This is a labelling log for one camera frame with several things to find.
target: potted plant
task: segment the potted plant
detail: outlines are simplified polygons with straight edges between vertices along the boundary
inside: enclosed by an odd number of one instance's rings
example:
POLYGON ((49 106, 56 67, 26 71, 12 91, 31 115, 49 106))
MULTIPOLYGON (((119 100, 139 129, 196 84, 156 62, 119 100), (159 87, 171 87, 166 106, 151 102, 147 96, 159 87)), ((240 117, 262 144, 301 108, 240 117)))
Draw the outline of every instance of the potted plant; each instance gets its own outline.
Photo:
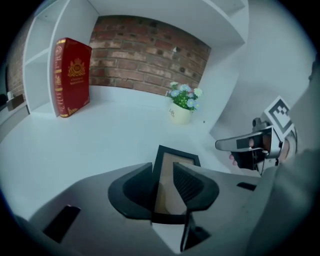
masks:
POLYGON ((190 122, 191 114, 199 108, 197 99, 203 94, 200 88, 192 89, 187 84, 170 83, 168 96, 172 99, 169 116, 173 123, 186 125, 190 122))

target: hand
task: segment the hand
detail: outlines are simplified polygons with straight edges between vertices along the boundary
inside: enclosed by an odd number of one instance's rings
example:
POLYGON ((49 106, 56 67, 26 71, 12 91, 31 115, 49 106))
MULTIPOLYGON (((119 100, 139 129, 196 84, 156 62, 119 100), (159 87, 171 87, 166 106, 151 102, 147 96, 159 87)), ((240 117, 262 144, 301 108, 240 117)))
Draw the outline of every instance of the hand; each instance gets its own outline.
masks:
MULTIPOLYGON (((265 150, 267 150, 268 152, 270 152, 270 149, 271 149, 271 136, 269 135, 264 135, 262 137, 262 142, 263 142, 263 148, 265 150)), ((249 139, 249 146, 250 147, 253 147, 254 146, 254 140, 251 138, 249 139)), ((280 153, 280 156, 279 156, 279 162, 280 163, 283 163, 286 158, 287 158, 287 155, 288 155, 288 151, 289 151, 289 142, 287 140, 284 141, 284 147, 280 153)), ((238 166, 238 163, 237 161, 235 160, 234 156, 231 154, 229 156, 229 159, 232 161, 232 164, 234 166, 238 166)))

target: brown box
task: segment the brown box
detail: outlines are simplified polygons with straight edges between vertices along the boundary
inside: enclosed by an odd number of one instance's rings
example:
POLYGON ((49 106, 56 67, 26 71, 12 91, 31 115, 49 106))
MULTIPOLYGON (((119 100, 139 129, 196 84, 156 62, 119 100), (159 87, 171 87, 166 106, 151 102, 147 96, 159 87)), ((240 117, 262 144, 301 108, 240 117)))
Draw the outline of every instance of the brown box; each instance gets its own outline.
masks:
POLYGON ((24 103, 24 96, 20 94, 14 97, 13 99, 7 101, 6 106, 8 107, 9 111, 12 111, 22 103, 24 103))

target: book cover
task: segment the book cover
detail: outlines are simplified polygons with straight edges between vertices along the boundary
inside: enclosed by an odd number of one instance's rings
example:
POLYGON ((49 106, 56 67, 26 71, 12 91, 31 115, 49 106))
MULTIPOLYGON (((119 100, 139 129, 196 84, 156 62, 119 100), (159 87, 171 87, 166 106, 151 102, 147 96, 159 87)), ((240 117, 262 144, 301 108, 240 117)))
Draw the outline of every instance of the book cover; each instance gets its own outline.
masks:
POLYGON ((56 42, 54 90, 62 118, 68 118, 90 102, 89 65, 92 48, 71 38, 56 42))

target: blue flower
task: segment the blue flower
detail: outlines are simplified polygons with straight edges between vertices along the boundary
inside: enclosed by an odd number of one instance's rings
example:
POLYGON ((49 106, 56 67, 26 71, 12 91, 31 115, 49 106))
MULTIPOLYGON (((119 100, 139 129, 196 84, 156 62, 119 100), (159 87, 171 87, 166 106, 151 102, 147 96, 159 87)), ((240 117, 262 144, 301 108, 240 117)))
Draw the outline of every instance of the blue flower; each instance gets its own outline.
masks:
POLYGON ((179 95, 179 93, 180 93, 179 90, 173 90, 173 91, 171 92, 171 96, 172 96, 172 97, 177 97, 177 96, 179 95))
POLYGON ((193 108, 195 106, 195 101, 190 98, 188 99, 188 101, 186 102, 186 105, 189 107, 189 108, 193 108))
POLYGON ((180 91, 187 91, 188 93, 191 92, 191 88, 189 85, 187 84, 182 84, 181 87, 180 87, 180 91))

